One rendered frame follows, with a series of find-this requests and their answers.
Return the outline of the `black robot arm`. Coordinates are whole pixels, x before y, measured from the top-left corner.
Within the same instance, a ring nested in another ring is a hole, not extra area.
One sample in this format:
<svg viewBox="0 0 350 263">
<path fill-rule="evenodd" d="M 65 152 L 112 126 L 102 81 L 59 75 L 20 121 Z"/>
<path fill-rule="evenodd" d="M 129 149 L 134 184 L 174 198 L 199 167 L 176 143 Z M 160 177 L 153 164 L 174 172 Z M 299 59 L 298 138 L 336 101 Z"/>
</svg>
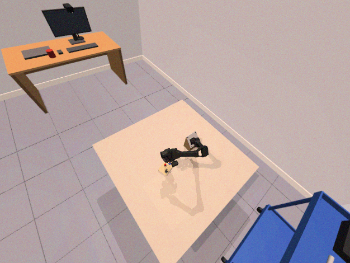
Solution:
<svg viewBox="0 0 350 263">
<path fill-rule="evenodd" d="M 180 157 L 206 157 L 209 155 L 208 146 L 202 145 L 199 138 L 191 138 L 191 145 L 194 144 L 195 147 L 198 147 L 195 151 L 179 151 L 177 148 L 171 148 L 170 150 L 160 152 L 161 158 L 165 163 L 168 163 L 170 159 L 179 159 Z M 201 156 L 198 152 L 201 151 Z"/>
</svg>

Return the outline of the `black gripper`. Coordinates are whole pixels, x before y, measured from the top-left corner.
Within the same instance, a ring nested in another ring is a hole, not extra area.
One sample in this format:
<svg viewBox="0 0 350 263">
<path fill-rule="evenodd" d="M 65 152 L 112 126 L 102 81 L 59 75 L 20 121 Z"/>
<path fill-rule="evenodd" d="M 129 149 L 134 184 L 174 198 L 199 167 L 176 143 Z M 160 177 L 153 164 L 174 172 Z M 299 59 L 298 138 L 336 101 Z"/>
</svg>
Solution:
<svg viewBox="0 0 350 263">
<path fill-rule="evenodd" d="M 165 149 L 164 151 L 166 151 L 166 150 L 170 150 L 170 148 L 167 148 L 167 149 Z M 175 159 L 170 159 L 170 160 L 169 160 L 170 162 L 172 162 L 172 163 L 171 163 L 172 167 L 175 167 L 175 166 L 178 165 L 178 162 L 177 162 L 177 161 L 174 161 L 174 160 L 175 160 Z"/>
</svg>

